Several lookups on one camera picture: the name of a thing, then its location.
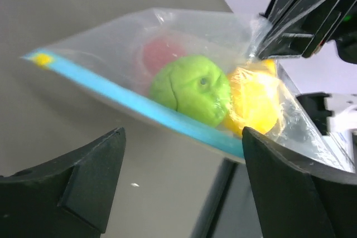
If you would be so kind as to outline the red fake apple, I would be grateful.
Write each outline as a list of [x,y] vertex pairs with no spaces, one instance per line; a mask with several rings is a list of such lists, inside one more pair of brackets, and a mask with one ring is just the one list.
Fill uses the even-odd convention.
[[149,76],[154,76],[168,63],[185,55],[183,46],[172,36],[156,37],[143,46],[141,64]]

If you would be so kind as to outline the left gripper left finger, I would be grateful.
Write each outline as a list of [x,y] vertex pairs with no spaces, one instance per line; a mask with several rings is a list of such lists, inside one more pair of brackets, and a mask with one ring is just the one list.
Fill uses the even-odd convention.
[[1,237],[100,237],[126,148],[123,128],[1,177]]

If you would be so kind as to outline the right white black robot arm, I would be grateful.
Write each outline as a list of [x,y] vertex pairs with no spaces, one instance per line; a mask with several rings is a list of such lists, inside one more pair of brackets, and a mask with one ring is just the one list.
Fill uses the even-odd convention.
[[[335,41],[343,61],[356,63],[356,0],[271,0],[263,14],[272,25],[257,49],[260,59],[304,57]],[[356,129],[356,95],[297,97],[322,135]]]

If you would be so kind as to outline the clear blue zip top bag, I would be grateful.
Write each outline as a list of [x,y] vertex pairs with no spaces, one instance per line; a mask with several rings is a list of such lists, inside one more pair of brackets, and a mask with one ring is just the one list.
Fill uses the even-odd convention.
[[309,159],[355,170],[341,132],[318,131],[272,60],[259,16],[146,9],[38,48],[24,59],[115,106],[244,162],[250,127]]

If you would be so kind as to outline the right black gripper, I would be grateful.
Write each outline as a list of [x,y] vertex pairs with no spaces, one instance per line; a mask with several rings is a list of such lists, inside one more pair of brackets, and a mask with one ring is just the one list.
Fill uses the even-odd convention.
[[339,58],[356,63],[356,0],[271,0],[264,17],[272,28],[257,58],[308,58],[335,41]]

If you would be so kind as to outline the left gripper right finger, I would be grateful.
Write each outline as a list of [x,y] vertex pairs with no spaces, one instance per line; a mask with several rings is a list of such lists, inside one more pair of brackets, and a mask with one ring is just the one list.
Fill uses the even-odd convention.
[[252,128],[243,151],[264,237],[356,237],[356,174],[313,161]]

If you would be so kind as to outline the green fake pear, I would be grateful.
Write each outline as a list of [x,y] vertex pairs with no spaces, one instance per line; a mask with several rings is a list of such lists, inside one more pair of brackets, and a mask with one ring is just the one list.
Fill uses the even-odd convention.
[[148,97],[210,127],[217,127],[230,108],[231,90],[223,70],[202,55],[181,57],[154,77]]

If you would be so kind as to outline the yellow fake lemon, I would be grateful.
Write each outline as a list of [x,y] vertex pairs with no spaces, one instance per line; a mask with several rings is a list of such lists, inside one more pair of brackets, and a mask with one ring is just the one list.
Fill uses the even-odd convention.
[[239,66],[227,75],[231,89],[231,106],[224,126],[238,138],[244,127],[262,134],[273,129],[281,116],[276,64],[263,60]]

